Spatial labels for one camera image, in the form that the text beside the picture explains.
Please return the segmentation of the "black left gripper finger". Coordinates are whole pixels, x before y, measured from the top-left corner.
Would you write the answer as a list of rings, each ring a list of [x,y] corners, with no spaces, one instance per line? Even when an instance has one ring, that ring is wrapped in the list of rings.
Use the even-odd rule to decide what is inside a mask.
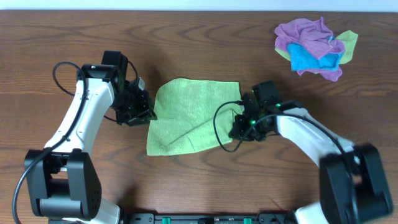
[[[128,126],[138,126],[149,124],[152,120],[157,120],[157,115],[154,111],[144,111],[137,116],[131,118],[126,122]]]
[[[144,119],[145,120],[156,120],[157,115],[154,111],[154,103],[150,94],[147,90],[143,91],[144,96]]]

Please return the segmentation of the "light green microfiber cloth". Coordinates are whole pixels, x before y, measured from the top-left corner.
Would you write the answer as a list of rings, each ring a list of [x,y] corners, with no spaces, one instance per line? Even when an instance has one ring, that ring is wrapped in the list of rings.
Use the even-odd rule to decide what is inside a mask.
[[[238,82],[176,78],[155,98],[157,120],[150,122],[148,156],[191,154],[232,141],[234,117],[242,113]]]

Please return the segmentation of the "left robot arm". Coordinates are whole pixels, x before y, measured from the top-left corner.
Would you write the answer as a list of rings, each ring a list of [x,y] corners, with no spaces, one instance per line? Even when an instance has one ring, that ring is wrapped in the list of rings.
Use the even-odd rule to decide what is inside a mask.
[[[128,223],[120,207],[103,198],[91,152],[108,109],[118,125],[138,126],[157,118],[140,76],[126,79],[133,66],[120,51],[107,50],[100,64],[76,69],[72,103],[42,150],[29,150],[21,181],[30,206],[49,223]]]

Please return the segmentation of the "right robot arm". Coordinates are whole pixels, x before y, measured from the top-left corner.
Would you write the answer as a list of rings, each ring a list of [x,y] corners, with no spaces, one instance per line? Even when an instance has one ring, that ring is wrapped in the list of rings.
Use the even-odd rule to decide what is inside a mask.
[[[289,223],[365,223],[390,215],[392,197],[379,151],[356,145],[315,120],[302,104],[284,101],[268,81],[238,102],[231,138],[263,141],[273,132],[293,142],[318,167],[319,202],[294,211]]]

